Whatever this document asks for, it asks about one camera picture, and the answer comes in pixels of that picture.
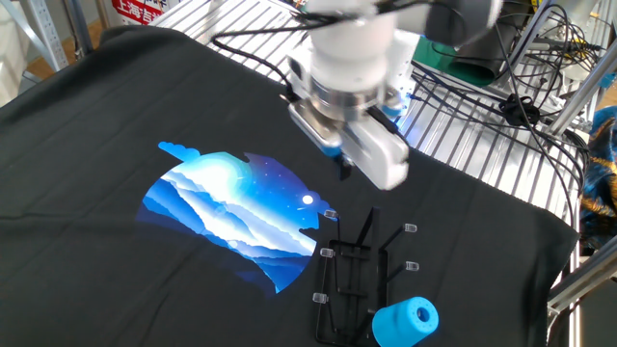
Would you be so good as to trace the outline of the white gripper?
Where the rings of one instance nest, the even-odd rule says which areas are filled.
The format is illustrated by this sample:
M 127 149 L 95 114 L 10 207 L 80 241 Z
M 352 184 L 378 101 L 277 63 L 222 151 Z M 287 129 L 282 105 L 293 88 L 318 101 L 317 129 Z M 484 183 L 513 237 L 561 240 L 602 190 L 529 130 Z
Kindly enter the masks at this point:
M 400 93 L 391 92 L 387 78 L 349 87 L 319 80 L 313 65 L 322 55 L 301 44 L 287 56 L 292 90 L 299 97 L 288 106 L 290 117 L 327 156 L 337 160 L 339 178 L 357 167 L 378 189 L 401 184 L 409 170 L 409 146 L 383 107 L 400 111 Z

